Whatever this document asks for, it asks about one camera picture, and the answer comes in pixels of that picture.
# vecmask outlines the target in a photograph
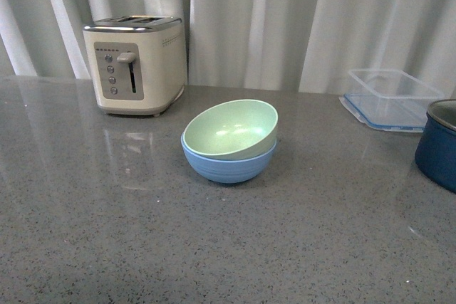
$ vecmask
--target blue bowl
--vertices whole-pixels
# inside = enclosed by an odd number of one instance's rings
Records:
[[[456,100],[429,105],[415,162],[428,178],[456,192]]]
[[[268,152],[253,158],[220,160],[203,157],[190,151],[184,143],[183,135],[180,142],[187,161],[198,174],[211,181],[226,184],[244,182],[262,172],[271,160],[277,145],[276,141]]]

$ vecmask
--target bowl rim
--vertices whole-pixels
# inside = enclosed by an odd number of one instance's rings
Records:
[[[265,153],[261,153],[258,156],[255,156],[255,157],[252,157],[252,158],[236,159],[236,160],[213,159],[213,158],[205,157],[205,156],[202,156],[200,154],[197,154],[197,153],[193,152],[192,150],[190,150],[190,148],[187,146],[187,144],[184,141],[184,133],[182,133],[182,135],[180,136],[180,143],[182,144],[182,148],[185,151],[190,153],[192,156],[198,157],[199,159],[202,159],[204,161],[216,162],[216,163],[220,163],[220,164],[233,164],[233,163],[240,163],[240,162],[250,162],[252,160],[260,159],[260,158],[268,155],[269,153],[272,153],[275,150],[276,146],[277,146],[277,139],[274,140],[274,144],[272,145],[272,147],[269,150],[267,150]]]
[[[187,133],[187,130],[188,128],[190,127],[190,125],[199,117],[201,117],[203,114],[205,114],[206,112],[210,111],[210,110],[213,110],[214,108],[218,108],[218,107],[221,107],[223,105],[227,105],[227,104],[230,104],[230,103],[238,103],[238,102],[254,102],[254,103],[262,103],[268,107],[270,107],[273,111],[274,111],[274,125],[272,126],[272,129],[268,132],[268,134],[264,137],[262,137],[260,140],[258,140],[257,142],[255,142],[254,144],[248,146],[248,147],[245,147],[243,149],[238,149],[238,150],[234,150],[234,151],[231,151],[231,152],[224,152],[224,153],[205,153],[205,152],[200,152],[200,151],[197,151],[195,149],[192,149],[188,144],[187,144],[187,140],[185,139],[185,134]],[[190,150],[191,152],[195,153],[195,154],[198,154],[199,156],[201,157],[208,157],[209,159],[211,159],[210,157],[223,157],[223,156],[229,156],[231,154],[236,154],[238,152],[241,152],[241,151],[244,151],[244,150],[247,150],[249,148],[251,148],[252,146],[254,145],[257,145],[259,144],[260,142],[264,141],[270,134],[271,132],[273,132],[276,127],[277,127],[277,123],[279,122],[279,114],[276,110],[276,108],[271,105],[270,103],[267,103],[266,101],[263,101],[263,100],[257,100],[257,99],[238,99],[238,100],[231,100],[231,101],[226,101],[224,103],[219,103],[218,105],[215,105],[215,106],[212,106],[210,108],[207,108],[206,110],[203,110],[200,114],[198,114],[196,117],[194,117],[188,124],[187,126],[185,127],[185,130],[184,132],[182,133],[182,138],[183,138],[183,142],[185,143],[185,146],[187,147],[188,150]]]

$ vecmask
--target clear plastic food container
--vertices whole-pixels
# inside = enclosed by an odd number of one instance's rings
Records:
[[[358,120],[377,130],[422,132],[428,105],[444,94],[395,69],[352,69],[353,87],[342,104]]]

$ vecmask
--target toaster control panel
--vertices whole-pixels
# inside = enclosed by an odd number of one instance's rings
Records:
[[[95,42],[103,96],[114,100],[143,100],[140,52],[135,43]]]

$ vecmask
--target curtain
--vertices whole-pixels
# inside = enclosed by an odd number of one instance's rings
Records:
[[[90,78],[82,27],[179,16],[189,84],[343,94],[396,68],[456,97],[456,0],[0,0],[0,74]]]

